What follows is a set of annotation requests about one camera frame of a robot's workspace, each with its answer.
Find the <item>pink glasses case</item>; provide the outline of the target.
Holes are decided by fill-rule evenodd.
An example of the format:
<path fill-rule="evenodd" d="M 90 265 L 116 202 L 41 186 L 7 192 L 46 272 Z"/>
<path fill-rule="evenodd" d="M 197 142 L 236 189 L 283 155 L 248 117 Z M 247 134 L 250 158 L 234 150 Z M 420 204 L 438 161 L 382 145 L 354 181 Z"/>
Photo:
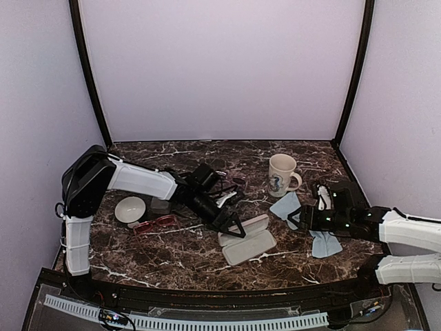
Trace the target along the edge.
<path fill-rule="evenodd" d="M 242 223 L 245 237 L 218 233 L 223 256 L 230 266 L 242 264 L 276 247 L 276 240 L 268 230 L 269 216 L 261 214 Z"/>

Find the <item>light blue cleaning cloth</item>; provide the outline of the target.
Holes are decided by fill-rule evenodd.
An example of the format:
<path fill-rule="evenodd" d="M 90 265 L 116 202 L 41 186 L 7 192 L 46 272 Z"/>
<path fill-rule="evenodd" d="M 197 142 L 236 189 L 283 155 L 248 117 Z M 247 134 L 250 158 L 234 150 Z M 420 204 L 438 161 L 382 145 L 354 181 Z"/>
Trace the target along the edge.
<path fill-rule="evenodd" d="M 342 252 L 339 240 L 328 232 L 309 231 L 313 237 L 311 254 L 317 259 L 324 259 Z"/>

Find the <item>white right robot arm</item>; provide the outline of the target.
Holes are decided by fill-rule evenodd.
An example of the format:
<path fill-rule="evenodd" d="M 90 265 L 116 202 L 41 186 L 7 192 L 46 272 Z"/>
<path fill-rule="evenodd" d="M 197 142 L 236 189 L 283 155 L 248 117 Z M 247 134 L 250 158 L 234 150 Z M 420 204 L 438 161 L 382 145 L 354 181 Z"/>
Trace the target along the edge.
<path fill-rule="evenodd" d="M 368 298 L 378 284 L 440 284 L 440 220 L 405 214 L 397 208 L 370 207 L 350 181 L 317 181 L 313 196 L 316 205 L 300 206 L 287 216 L 298 229 L 341 232 L 352 239 L 427 250 L 425 255 L 407 257 L 371 256 L 351 285 L 356 298 Z"/>

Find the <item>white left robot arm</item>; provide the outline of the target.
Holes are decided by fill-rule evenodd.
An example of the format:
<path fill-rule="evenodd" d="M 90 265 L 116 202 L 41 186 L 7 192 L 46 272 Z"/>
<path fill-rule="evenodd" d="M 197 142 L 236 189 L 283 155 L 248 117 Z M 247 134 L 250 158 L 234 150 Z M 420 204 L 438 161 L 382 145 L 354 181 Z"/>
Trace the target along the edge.
<path fill-rule="evenodd" d="M 70 289 L 83 301 L 97 295 L 90 271 L 90 228 L 103 198 L 111 190 L 142 194 L 189 208 L 215 232 L 243 238 L 245 229 L 236 212 L 219 206 L 210 190 L 220 176 L 206 163 L 178 173 L 145 168 L 122 160 L 100 145 L 88 148 L 63 174 L 61 218 L 65 226 L 65 269 L 73 278 Z"/>

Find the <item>light blue cloth near mug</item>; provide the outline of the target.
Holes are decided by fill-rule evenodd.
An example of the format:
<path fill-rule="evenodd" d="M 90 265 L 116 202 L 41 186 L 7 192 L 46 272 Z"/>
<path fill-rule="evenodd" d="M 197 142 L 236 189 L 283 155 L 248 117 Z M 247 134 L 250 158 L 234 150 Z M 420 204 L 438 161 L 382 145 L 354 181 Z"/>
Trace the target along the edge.
<path fill-rule="evenodd" d="M 297 194 L 295 192 L 288 192 L 284 197 L 273 204 L 269 210 L 279 219 L 285 221 L 288 227 L 292 230 L 297 230 L 298 227 L 291 222 L 287 217 L 288 214 L 296 211 L 301 207 Z"/>

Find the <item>cream ceramic mug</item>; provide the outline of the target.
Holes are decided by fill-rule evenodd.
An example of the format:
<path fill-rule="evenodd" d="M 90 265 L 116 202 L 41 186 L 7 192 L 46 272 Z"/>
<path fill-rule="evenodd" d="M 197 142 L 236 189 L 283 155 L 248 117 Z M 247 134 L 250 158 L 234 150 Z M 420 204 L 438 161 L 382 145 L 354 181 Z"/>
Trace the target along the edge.
<path fill-rule="evenodd" d="M 275 154 L 269 159 L 268 192 L 273 197 L 283 197 L 299 189 L 302 177 L 296 172 L 297 162 L 288 154 Z"/>

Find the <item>grey glasses case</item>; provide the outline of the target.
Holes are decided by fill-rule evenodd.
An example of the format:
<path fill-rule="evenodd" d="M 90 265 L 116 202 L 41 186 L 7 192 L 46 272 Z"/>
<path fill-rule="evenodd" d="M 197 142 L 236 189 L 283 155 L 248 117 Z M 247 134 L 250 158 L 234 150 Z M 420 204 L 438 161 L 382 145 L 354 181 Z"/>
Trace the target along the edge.
<path fill-rule="evenodd" d="M 151 201 L 150 209 L 153 214 L 168 215 L 171 212 L 172 204 L 169 201 L 160 200 L 154 197 Z"/>

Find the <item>white ceramic bowl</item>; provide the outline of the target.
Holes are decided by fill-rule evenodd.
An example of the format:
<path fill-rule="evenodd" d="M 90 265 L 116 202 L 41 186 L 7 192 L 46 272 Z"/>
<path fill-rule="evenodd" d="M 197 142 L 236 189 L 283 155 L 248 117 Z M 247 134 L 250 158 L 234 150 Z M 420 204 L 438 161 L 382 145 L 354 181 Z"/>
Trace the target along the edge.
<path fill-rule="evenodd" d="M 119 222 L 132 225 L 141 220 L 145 211 L 144 200 L 139 197 L 126 197 L 118 202 L 114 209 L 114 215 Z"/>

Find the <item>clear frame dark-lens sunglasses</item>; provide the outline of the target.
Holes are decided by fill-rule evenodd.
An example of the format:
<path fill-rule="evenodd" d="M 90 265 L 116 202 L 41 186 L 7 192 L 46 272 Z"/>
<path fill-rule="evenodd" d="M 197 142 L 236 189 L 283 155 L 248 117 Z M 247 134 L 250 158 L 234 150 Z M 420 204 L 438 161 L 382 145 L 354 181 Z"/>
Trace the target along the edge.
<path fill-rule="evenodd" d="M 242 199 L 245 196 L 248 182 L 244 176 L 222 171 L 216 173 L 219 176 L 219 181 L 210 192 L 212 195 L 221 198 L 227 193 L 236 192 L 234 197 L 239 196 Z"/>

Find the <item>pink frame sunglasses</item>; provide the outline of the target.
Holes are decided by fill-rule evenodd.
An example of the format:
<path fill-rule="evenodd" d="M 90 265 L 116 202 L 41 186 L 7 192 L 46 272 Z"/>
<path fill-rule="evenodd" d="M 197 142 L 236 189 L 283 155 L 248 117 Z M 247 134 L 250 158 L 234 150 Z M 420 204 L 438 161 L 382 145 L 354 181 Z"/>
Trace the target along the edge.
<path fill-rule="evenodd" d="M 174 214 L 168 214 L 165 216 L 161 216 L 154 220 L 144 221 L 142 223 L 138 223 L 136 226 L 132 228 L 135 241 L 138 245 L 138 248 L 141 252 L 147 257 L 150 265 L 154 267 L 158 267 L 158 264 L 155 260 L 146 252 L 143 244 L 141 243 L 140 236 L 142 234 L 151 233 L 155 228 L 169 228 L 170 226 L 176 226 L 178 228 L 178 233 L 180 237 L 180 248 L 183 249 L 183 239 L 182 239 L 182 227 L 181 222 L 178 220 L 178 217 Z"/>

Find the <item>black front rail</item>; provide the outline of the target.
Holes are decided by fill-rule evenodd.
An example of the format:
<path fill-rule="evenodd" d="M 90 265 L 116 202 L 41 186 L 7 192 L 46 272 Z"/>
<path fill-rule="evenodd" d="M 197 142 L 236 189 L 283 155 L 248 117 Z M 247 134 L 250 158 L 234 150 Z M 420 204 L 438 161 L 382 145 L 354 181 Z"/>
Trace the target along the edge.
<path fill-rule="evenodd" d="M 155 305 L 164 308 L 273 308 L 299 305 L 307 308 L 329 308 L 332 298 L 327 288 L 313 285 L 300 288 L 251 291 L 189 291 L 119 287 L 115 303 L 120 307 L 146 310 Z"/>

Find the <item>black right corner post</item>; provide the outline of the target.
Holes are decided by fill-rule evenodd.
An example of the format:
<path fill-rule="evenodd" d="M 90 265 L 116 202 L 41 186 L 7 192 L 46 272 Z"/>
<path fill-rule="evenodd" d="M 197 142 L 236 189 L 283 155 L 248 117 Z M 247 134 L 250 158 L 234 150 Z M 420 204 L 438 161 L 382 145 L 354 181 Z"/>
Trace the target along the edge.
<path fill-rule="evenodd" d="M 356 57 L 354 60 L 353 70 L 351 73 L 351 79 L 349 82 L 349 87 L 347 90 L 347 96 L 345 98 L 345 103 L 342 109 L 336 134 L 332 139 L 333 146 L 336 150 L 340 149 L 342 140 L 344 138 L 347 125 L 351 116 L 351 111 L 356 99 L 356 94 L 358 91 L 358 86 L 362 76 L 362 70 L 365 63 L 365 57 L 367 53 L 367 48 L 369 45 L 369 37 L 371 33 L 373 14 L 375 8 L 375 0 L 366 0 L 362 16 L 362 24 L 360 28 L 360 36 L 358 40 L 358 47 L 356 50 Z"/>

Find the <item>black corner post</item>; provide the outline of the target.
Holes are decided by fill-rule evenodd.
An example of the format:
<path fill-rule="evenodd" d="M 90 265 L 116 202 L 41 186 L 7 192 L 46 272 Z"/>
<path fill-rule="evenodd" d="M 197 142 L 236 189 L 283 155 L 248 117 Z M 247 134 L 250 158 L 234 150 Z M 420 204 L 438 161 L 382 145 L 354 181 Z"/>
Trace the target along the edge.
<path fill-rule="evenodd" d="M 356 50 L 356 57 L 354 60 L 353 70 L 351 73 L 351 79 L 349 82 L 349 87 L 347 90 L 347 96 L 345 98 L 345 103 L 342 109 L 336 134 L 332 139 L 333 146 L 336 150 L 340 149 L 342 140 L 344 138 L 347 125 L 351 116 L 351 111 L 356 99 L 356 94 L 358 91 L 358 86 L 362 76 L 362 70 L 365 63 L 365 57 L 367 53 L 367 48 L 369 45 L 369 37 L 371 33 L 373 14 L 375 8 L 375 0 L 366 0 L 362 16 L 362 24 L 360 28 L 360 36 L 358 40 L 358 47 Z"/>
<path fill-rule="evenodd" d="M 88 54 L 88 47 L 86 45 L 85 33 L 83 29 L 83 22 L 81 18 L 80 1 L 69 0 L 70 16 L 72 28 L 74 31 L 74 38 L 76 48 L 79 55 L 81 68 L 83 71 L 83 78 L 85 80 L 86 88 L 89 94 L 90 102 L 94 112 L 96 122 L 101 133 L 103 142 L 107 148 L 113 145 L 111 134 L 105 120 L 103 108 L 99 99 L 98 90 L 96 88 L 92 66 Z"/>

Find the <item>black left corner post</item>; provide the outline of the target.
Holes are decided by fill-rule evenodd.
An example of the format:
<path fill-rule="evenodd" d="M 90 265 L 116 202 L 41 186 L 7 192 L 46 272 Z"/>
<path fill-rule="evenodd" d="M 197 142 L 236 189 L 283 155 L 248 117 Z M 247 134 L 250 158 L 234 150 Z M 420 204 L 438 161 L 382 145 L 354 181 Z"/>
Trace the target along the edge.
<path fill-rule="evenodd" d="M 92 66 L 88 54 L 88 47 L 86 45 L 85 33 L 83 29 L 83 22 L 81 18 L 80 1 L 69 0 L 70 16 L 72 28 L 74 31 L 74 38 L 76 48 L 79 55 L 81 68 L 83 71 L 83 78 L 85 80 L 86 88 L 89 94 L 90 102 L 94 112 L 96 122 L 101 133 L 103 142 L 107 148 L 113 145 L 111 134 L 105 120 L 103 108 L 99 99 L 98 90 L 96 88 Z"/>

